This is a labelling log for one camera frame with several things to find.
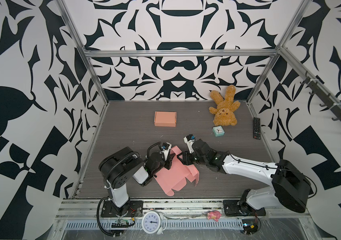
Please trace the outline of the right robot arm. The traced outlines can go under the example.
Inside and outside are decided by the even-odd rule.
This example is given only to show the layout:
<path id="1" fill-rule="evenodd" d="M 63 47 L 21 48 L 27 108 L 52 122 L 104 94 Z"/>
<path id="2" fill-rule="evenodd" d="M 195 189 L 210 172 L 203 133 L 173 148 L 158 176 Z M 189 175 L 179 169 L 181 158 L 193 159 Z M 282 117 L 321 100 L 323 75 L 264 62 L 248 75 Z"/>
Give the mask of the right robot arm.
<path id="1" fill-rule="evenodd" d="M 213 172 L 238 175 L 264 183 L 258 190 L 247 189 L 238 201 L 227 201 L 227 216 L 263 215 L 265 208 L 285 207 L 295 213 L 306 211 L 307 200 L 313 194 L 310 178 L 291 162 L 263 163 L 237 157 L 230 151 L 212 149 L 203 140 L 185 140 L 188 151 L 176 154 L 184 165 L 205 165 Z"/>

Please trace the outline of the pink cardboard box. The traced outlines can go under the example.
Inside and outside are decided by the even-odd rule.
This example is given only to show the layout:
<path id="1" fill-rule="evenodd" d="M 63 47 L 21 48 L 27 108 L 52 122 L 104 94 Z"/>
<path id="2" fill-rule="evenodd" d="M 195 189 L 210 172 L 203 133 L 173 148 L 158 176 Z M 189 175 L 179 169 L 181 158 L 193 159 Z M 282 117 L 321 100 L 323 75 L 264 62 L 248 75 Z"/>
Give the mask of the pink cardboard box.
<path id="1" fill-rule="evenodd" d="M 175 156 L 172 160 L 171 168 L 161 169 L 155 177 L 156 182 L 162 188 L 164 193 L 172 197 L 175 191 L 180 191 L 186 186 L 186 180 L 194 183 L 194 186 L 199 181 L 199 171 L 194 165 L 183 165 L 181 161 Z"/>

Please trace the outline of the orange cardboard box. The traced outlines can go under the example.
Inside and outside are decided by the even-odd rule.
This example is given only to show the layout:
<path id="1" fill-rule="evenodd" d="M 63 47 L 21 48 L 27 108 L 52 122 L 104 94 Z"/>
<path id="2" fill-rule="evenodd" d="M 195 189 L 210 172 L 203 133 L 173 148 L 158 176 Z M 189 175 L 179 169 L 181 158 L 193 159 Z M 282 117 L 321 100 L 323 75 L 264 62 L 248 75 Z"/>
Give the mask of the orange cardboard box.
<path id="1" fill-rule="evenodd" d="M 155 112 L 156 127 L 176 127 L 176 112 Z"/>

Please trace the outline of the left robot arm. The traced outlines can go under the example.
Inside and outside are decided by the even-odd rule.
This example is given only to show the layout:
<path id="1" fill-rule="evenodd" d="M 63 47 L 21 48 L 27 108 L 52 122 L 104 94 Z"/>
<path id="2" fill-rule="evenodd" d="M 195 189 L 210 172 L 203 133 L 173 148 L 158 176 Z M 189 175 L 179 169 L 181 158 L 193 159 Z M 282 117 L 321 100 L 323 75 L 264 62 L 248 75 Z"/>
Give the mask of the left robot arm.
<path id="1" fill-rule="evenodd" d="M 127 181 L 134 178 L 142 187 L 148 185 L 162 169 L 170 169 L 172 145 L 157 142 L 147 149 L 146 158 L 129 147 L 101 161 L 99 171 L 103 176 L 104 188 L 109 196 L 101 198 L 97 206 L 97 225 L 109 237 L 119 237 L 135 225 L 135 216 L 141 213 L 143 202 L 131 201 Z"/>

